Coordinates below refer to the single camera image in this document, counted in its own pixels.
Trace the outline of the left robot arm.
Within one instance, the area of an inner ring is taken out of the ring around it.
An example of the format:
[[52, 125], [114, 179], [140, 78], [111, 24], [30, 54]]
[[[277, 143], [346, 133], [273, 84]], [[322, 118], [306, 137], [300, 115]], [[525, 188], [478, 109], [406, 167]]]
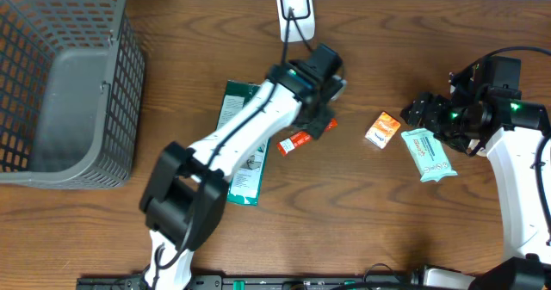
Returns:
[[162, 150], [139, 201], [152, 239], [146, 288], [189, 284], [193, 255], [219, 225], [231, 180], [261, 144], [289, 126], [321, 136], [334, 116], [329, 103], [343, 88], [342, 65], [340, 58], [273, 65], [225, 125], [188, 147], [172, 142]]

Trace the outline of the mint green wipes packet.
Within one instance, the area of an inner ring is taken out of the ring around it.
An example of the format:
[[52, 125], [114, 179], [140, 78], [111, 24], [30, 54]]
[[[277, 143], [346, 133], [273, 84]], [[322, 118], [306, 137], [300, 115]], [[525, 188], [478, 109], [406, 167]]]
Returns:
[[406, 142], [407, 149], [418, 168], [421, 182], [439, 182], [444, 177], [457, 176], [434, 133], [419, 128], [403, 132], [401, 138]]

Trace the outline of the orange small box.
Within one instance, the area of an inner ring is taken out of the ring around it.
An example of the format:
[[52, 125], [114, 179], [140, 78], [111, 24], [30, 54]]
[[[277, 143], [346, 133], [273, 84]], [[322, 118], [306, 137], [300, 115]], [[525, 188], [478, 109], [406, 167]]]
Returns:
[[399, 121], [387, 112], [382, 112], [367, 130], [365, 138], [380, 149], [384, 149], [400, 127]]

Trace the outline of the red snack packet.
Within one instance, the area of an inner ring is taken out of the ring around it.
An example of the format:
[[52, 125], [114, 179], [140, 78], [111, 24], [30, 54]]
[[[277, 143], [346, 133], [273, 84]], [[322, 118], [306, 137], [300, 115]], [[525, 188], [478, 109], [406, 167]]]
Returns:
[[289, 138], [280, 141], [276, 147], [283, 156], [287, 156], [291, 151], [307, 144], [312, 140], [313, 137], [309, 133], [300, 131], [293, 134]]

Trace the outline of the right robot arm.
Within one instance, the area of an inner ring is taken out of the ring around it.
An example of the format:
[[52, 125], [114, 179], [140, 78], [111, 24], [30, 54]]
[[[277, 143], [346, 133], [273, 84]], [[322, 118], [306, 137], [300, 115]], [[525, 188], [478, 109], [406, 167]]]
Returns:
[[505, 259], [476, 277], [427, 268], [429, 289], [550, 287], [550, 121], [524, 102], [516, 75], [457, 75], [449, 98], [421, 94], [400, 116], [469, 156], [484, 154], [498, 187]]

